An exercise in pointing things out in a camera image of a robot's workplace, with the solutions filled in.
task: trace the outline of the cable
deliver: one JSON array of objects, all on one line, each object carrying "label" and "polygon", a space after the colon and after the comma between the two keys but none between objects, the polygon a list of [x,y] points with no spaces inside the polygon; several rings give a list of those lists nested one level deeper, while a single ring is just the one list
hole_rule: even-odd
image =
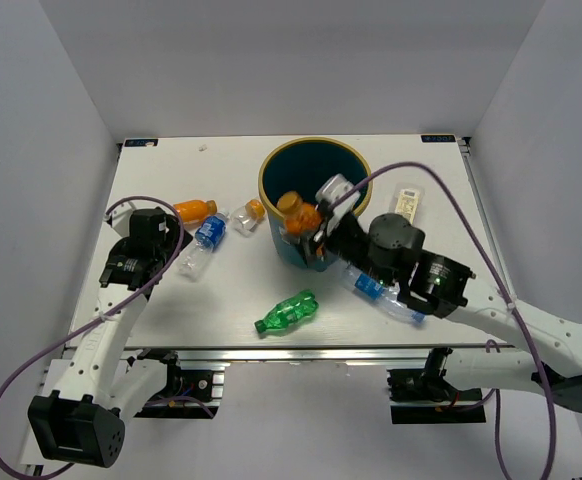
[{"label": "cable", "polygon": [[[487,353],[491,352],[491,347],[495,348],[496,352],[500,353],[500,346],[493,339],[487,340],[485,347],[487,349]],[[502,427],[502,397],[500,396],[499,388],[494,388],[491,390],[491,392],[495,392],[495,454],[498,457],[498,463],[500,464],[500,470],[502,470],[504,478],[507,480],[512,480],[511,475],[509,475],[509,471],[507,470],[507,466],[504,463],[502,445],[500,443],[500,431]]]},{"label": "cable", "polygon": [[193,403],[197,403],[200,408],[202,408],[202,410],[204,410],[206,412],[207,415],[209,415],[209,418],[214,418],[215,415],[213,414],[213,412],[211,410],[209,410],[209,407],[207,407],[203,401],[198,400],[195,397],[187,397],[184,395],[179,395],[177,397],[168,397],[168,398],[161,398],[160,400],[152,400],[150,402],[145,403],[145,407],[152,407],[154,405],[160,405],[163,403],[169,403],[169,402],[193,402]]},{"label": "cable", "polygon": [[[391,165],[387,165],[385,167],[382,167],[379,170],[376,170],[375,172],[373,172],[371,175],[369,175],[365,179],[363,179],[361,182],[359,182],[357,185],[355,185],[351,190],[349,190],[347,193],[345,193],[342,197],[340,197],[338,200],[333,202],[331,204],[331,210],[336,208],[338,205],[340,205],[342,202],[344,202],[347,198],[349,198],[351,195],[353,195],[354,192],[357,192],[358,190],[364,188],[374,178],[377,178],[380,175],[382,175],[383,173],[386,173],[390,170],[393,170],[396,168],[403,168],[403,167],[419,168],[420,170],[424,170],[429,175],[431,175],[431,177],[433,177],[433,179],[438,184],[438,186],[446,194],[447,198],[449,199],[449,202],[451,202],[451,205],[453,205],[453,208],[454,208],[456,214],[458,215],[458,217],[460,218],[460,221],[464,225],[464,228],[466,229],[467,233],[469,234],[469,237],[471,237],[471,241],[473,242],[473,244],[477,248],[478,252],[480,253],[480,256],[484,260],[484,263],[486,263],[487,268],[489,269],[489,272],[491,272],[491,275],[493,276],[493,279],[495,280],[496,285],[500,289],[500,293],[502,294],[504,301],[507,303],[507,305],[514,305],[513,309],[511,310],[511,314],[513,315],[513,318],[515,319],[516,323],[520,327],[520,331],[522,332],[522,335],[524,336],[524,339],[527,342],[527,345],[529,347],[529,353],[533,357],[533,362],[535,363],[535,366],[538,369],[538,374],[540,375],[540,386],[542,387],[542,391],[544,392],[544,397],[545,397],[546,402],[547,402],[547,411],[549,414],[549,452],[547,453],[547,460],[546,460],[546,464],[544,466],[544,470],[542,472],[542,475],[540,476],[540,480],[547,480],[549,478],[549,475],[551,474],[551,469],[553,468],[553,461],[555,460],[555,450],[556,450],[556,443],[557,443],[557,426],[556,426],[556,418],[555,418],[555,404],[553,403],[553,394],[551,393],[551,385],[549,384],[549,379],[547,378],[547,373],[544,370],[544,365],[542,364],[542,360],[540,359],[540,354],[538,353],[538,349],[535,346],[535,342],[533,341],[533,337],[531,336],[529,329],[527,328],[526,324],[524,323],[524,319],[522,318],[522,315],[518,311],[517,307],[515,307],[515,303],[513,301],[513,298],[509,294],[509,292],[506,288],[506,285],[504,284],[504,281],[500,277],[500,274],[498,273],[497,269],[495,268],[495,265],[493,265],[493,262],[489,258],[489,255],[487,255],[487,252],[485,251],[484,247],[480,243],[480,240],[478,240],[477,235],[475,234],[475,232],[473,231],[473,228],[471,228],[471,225],[469,224],[469,220],[467,219],[466,215],[464,214],[464,212],[460,208],[460,205],[458,204],[458,201],[456,200],[455,196],[453,195],[453,193],[451,193],[451,190],[449,190],[449,187],[447,187],[447,185],[444,183],[444,181],[440,178],[440,176],[433,169],[429,168],[428,166],[426,166],[422,163],[419,163],[419,162],[398,162],[398,163],[393,163]],[[496,400],[498,398],[499,398],[499,393],[496,392]],[[504,461],[501,461],[502,452],[500,451],[500,442],[499,441],[496,441],[496,453],[498,454],[498,461],[500,462],[500,468],[502,469],[502,473],[509,480],[510,477],[508,476],[509,474],[506,470],[506,467],[504,466]]]},{"label": "cable", "polygon": [[[167,269],[173,264],[175,259],[180,254],[180,250],[182,248],[182,242],[184,242],[184,236],[185,236],[184,223],[182,223],[182,219],[180,218],[180,215],[178,215],[177,210],[175,208],[173,208],[167,202],[160,200],[158,198],[147,197],[147,196],[143,196],[143,195],[134,195],[131,197],[125,197],[125,198],[115,202],[113,205],[111,205],[107,209],[107,211],[105,212],[105,215],[109,216],[114,208],[116,208],[117,206],[119,206],[122,203],[130,202],[133,200],[146,200],[149,202],[157,203],[159,205],[162,205],[163,207],[166,207],[168,210],[170,210],[173,213],[173,215],[175,215],[176,219],[178,220],[178,224],[180,226],[180,234],[178,237],[178,243],[176,244],[175,250],[171,254],[171,257],[169,258],[169,260],[167,260],[167,263],[164,264],[164,267],[162,267],[162,269],[153,278],[151,278],[151,280],[149,280],[145,285],[143,285],[141,288],[139,288],[138,290],[133,292],[131,295],[129,295],[125,300],[123,300],[120,303],[118,303],[117,305],[114,305],[113,307],[111,307],[108,311],[106,311],[104,313],[103,316],[95,317],[86,325],[78,328],[74,332],[71,332],[66,337],[63,337],[60,340],[52,343],[51,345],[49,345],[45,349],[36,353],[33,357],[31,357],[29,360],[24,362],[22,365],[20,365],[11,375],[9,375],[9,377],[7,377],[7,379],[4,381],[4,383],[0,386],[0,400],[2,399],[2,397],[4,395],[4,392],[6,392],[7,388],[9,388],[9,386],[13,383],[13,381],[16,378],[18,378],[20,376],[20,374],[22,374],[22,372],[24,372],[27,368],[29,368],[35,362],[44,358],[49,353],[51,353],[54,350],[56,350],[57,348],[61,347],[66,342],[74,339],[78,335],[81,335],[81,334],[88,332],[89,330],[97,327],[98,325],[100,325],[104,321],[103,317],[115,314],[115,312],[126,307],[133,300],[138,298],[140,295],[144,294],[144,292],[146,292],[149,288],[153,287],[158,281],[160,281],[160,279],[162,278],[162,275],[164,275],[164,272],[167,271]],[[63,466],[62,468],[56,470],[55,472],[38,477],[38,476],[26,475],[26,474],[18,472],[17,470],[14,470],[0,456],[0,469],[2,469],[6,474],[8,474],[11,477],[16,478],[18,480],[50,480],[52,478],[55,478],[55,477],[63,474],[72,466],[73,466],[73,463],[68,463],[65,466]]]},{"label": "cable", "polygon": [[473,405],[468,405],[466,407],[455,407],[455,411],[456,412],[468,412],[470,410],[474,410],[478,407],[481,407],[482,405],[487,403],[489,400],[491,400],[491,397],[493,396],[495,391],[496,391],[496,389],[492,388],[491,390],[489,390],[489,393],[487,393],[484,396],[484,398],[482,400],[480,400],[479,402],[475,402]]},{"label": "cable", "polygon": [[455,397],[453,397],[453,400],[449,403],[449,405],[436,407],[435,411],[438,413],[447,412],[455,407],[455,404],[458,403],[458,400],[460,400],[460,392],[455,393]]}]

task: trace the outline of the bottle cap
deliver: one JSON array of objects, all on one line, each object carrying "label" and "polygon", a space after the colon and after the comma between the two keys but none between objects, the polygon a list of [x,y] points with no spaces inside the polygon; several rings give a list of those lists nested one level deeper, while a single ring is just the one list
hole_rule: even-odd
[{"label": "bottle cap", "polygon": [[258,320],[254,325],[258,333],[264,333],[267,330],[267,326],[262,320]]},{"label": "bottle cap", "polygon": [[260,203],[260,200],[256,200],[255,198],[250,200],[249,203],[244,206],[244,208],[246,208],[247,214],[254,220],[260,220],[264,218],[264,214],[266,213],[264,210],[264,205]]},{"label": "bottle cap", "polygon": [[221,219],[226,221],[229,219],[229,211],[226,208],[221,208],[215,213],[215,216],[220,217]]},{"label": "bottle cap", "polygon": [[287,192],[280,197],[276,207],[283,215],[294,213],[302,207],[302,197],[298,192]]},{"label": "bottle cap", "polygon": [[207,202],[207,207],[209,207],[209,215],[215,215],[218,211],[218,206],[213,200]]}]

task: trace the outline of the white tabletop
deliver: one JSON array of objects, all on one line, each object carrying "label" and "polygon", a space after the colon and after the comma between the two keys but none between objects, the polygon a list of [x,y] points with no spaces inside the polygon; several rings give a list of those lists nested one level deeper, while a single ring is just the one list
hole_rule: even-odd
[{"label": "white tabletop", "polygon": [[[293,138],[297,137],[161,138],[155,147],[123,148],[110,203],[129,195],[151,195],[172,203],[213,199],[219,207],[232,211],[257,197],[262,162],[273,149]],[[419,135],[330,138],[358,150],[372,170],[406,160],[435,169],[488,249],[457,144],[422,143]],[[425,190],[414,221],[426,233],[424,247],[464,263],[478,276],[489,279],[443,192],[422,171],[401,169],[376,179],[371,202],[360,218],[362,226],[368,227],[375,216],[389,210],[397,182],[413,183]],[[99,276],[109,249],[118,239],[103,224],[72,329],[91,318]],[[336,273],[335,269],[315,273],[285,264],[276,254],[266,224],[250,238],[229,229],[197,283],[181,277],[175,268],[166,273],[127,347],[432,346],[482,344],[487,339],[484,332],[433,317],[427,317],[421,328],[385,317],[343,289]],[[253,322],[279,301],[305,288],[312,289],[320,303],[314,320],[287,335],[259,338]]]}]

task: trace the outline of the water bottle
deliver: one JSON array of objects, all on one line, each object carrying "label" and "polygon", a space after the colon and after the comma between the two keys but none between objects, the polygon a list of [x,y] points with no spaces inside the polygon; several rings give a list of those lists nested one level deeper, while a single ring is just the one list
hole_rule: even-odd
[{"label": "water bottle", "polygon": [[207,217],[195,232],[195,240],[183,251],[180,262],[180,273],[190,280],[197,280],[206,268],[213,250],[220,244],[227,228],[228,212],[220,210],[215,215]]},{"label": "water bottle", "polygon": [[378,310],[398,320],[422,323],[424,314],[415,312],[397,300],[397,288],[387,288],[373,278],[349,265],[342,273],[342,286],[351,292],[357,292]]},{"label": "water bottle", "polygon": [[265,213],[264,205],[254,198],[233,212],[229,223],[235,230],[248,237],[264,219]]}]

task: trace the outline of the small orange bottle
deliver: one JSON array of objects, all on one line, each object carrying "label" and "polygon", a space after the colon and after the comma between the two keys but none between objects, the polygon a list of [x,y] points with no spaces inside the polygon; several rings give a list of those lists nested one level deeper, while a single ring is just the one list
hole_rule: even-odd
[{"label": "small orange bottle", "polygon": [[218,206],[213,200],[189,200],[188,202],[173,205],[186,226],[198,225],[209,215],[215,215]]},{"label": "small orange bottle", "polygon": [[285,193],[276,206],[284,215],[284,228],[291,235],[318,228],[322,222],[322,216],[315,207],[303,202],[298,192]]}]

